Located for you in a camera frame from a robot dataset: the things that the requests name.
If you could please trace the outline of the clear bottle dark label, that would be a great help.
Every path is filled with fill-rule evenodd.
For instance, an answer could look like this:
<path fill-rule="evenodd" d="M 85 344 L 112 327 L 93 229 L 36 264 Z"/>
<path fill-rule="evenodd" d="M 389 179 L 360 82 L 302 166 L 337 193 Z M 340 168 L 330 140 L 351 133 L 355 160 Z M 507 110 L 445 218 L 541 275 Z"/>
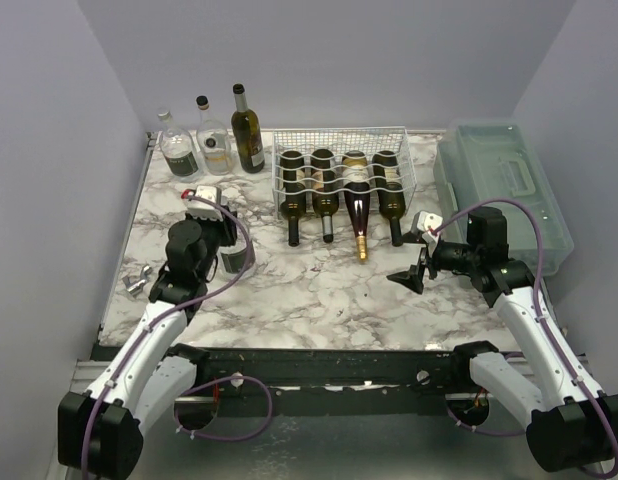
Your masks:
<path fill-rule="evenodd" d="M 220 269 L 226 278 L 235 276 L 244 265 L 247 265 L 245 275 L 248 275 L 255 262 L 255 255 L 247 262 L 247 244 L 243 239 L 238 239 L 233 246 L 220 247 L 218 255 Z"/>

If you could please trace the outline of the green bottle black neck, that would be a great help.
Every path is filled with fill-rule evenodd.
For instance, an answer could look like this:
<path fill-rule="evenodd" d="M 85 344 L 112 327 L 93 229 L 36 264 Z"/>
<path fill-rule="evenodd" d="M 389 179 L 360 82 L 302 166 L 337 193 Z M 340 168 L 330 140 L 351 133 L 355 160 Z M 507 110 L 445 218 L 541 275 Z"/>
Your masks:
<path fill-rule="evenodd" d="M 280 157 L 285 199 L 280 205 L 288 224 L 288 245 L 300 244 L 299 221 L 306 213 L 305 160 L 302 153 L 286 150 Z"/>

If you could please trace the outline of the clear bottle white label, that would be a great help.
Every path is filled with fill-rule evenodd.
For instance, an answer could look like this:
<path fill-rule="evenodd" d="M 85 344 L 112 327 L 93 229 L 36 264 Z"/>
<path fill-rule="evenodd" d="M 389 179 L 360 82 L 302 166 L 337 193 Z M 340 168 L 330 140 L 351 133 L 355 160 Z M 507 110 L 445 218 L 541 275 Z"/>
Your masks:
<path fill-rule="evenodd" d="M 206 96 L 198 96 L 196 106 L 200 114 L 196 140 L 209 172 L 213 175 L 231 173 L 233 155 L 227 128 L 213 115 Z"/>

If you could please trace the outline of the clear bottle green label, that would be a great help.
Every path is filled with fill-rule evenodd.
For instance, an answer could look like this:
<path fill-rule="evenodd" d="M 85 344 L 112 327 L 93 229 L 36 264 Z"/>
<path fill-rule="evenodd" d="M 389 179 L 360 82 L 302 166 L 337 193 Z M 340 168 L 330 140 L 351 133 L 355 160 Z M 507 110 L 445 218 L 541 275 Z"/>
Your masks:
<path fill-rule="evenodd" d="M 167 108 L 160 108 L 157 117 L 162 123 L 158 145 L 171 173 L 187 181 L 193 181 L 202 174 L 193 138 L 182 128 Z"/>

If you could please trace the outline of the dark green wine bottle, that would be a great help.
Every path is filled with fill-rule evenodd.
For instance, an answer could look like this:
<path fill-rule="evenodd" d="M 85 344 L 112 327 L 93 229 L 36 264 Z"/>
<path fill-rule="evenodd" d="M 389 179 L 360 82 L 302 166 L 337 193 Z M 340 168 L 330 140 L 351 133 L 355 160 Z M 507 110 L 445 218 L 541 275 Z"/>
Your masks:
<path fill-rule="evenodd" d="M 236 110 L 231 117 L 231 125 L 240 164 L 245 172 L 255 174 L 265 165 L 259 119 L 247 104 L 243 84 L 234 84 L 233 94 Z"/>

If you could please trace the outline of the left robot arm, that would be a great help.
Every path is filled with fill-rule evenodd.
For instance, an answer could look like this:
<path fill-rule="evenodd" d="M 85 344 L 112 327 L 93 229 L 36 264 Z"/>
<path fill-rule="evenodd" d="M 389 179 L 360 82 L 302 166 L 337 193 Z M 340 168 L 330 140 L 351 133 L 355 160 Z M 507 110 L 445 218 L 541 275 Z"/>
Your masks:
<path fill-rule="evenodd" d="M 145 436 L 180 392 L 198 395 L 210 385 L 206 365 L 167 352 L 208 298 L 219 249 L 235 245 L 241 229 L 225 205 L 192 193 L 185 204 L 135 330 L 84 392 L 67 393 L 58 406 L 58 461 L 86 477 L 128 478 Z"/>

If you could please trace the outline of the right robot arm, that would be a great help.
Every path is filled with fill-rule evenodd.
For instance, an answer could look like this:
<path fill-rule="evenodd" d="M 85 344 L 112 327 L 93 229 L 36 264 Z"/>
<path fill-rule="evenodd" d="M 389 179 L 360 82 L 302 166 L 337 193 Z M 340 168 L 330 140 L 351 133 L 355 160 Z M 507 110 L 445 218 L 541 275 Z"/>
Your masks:
<path fill-rule="evenodd" d="M 458 212 L 467 219 L 463 243 L 445 241 L 448 221 L 420 211 L 406 243 L 422 246 L 416 264 L 390 280 L 422 293 L 423 278 L 449 271 L 470 278 L 486 303 L 504 321 L 534 374 L 527 380 L 505 354 L 488 342 L 454 350 L 459 361 L 449 367 L 458 390 L 477 386 L 491 393 L 517 420 L 532 456 L 547 472 L 613 461 L 600 479 L 618 474 L 618 394 L 607 394 L 571 350 L 555 323 L 541 290 L 538 271 L 509 254 L 507 221 L 494 201 Z"/>

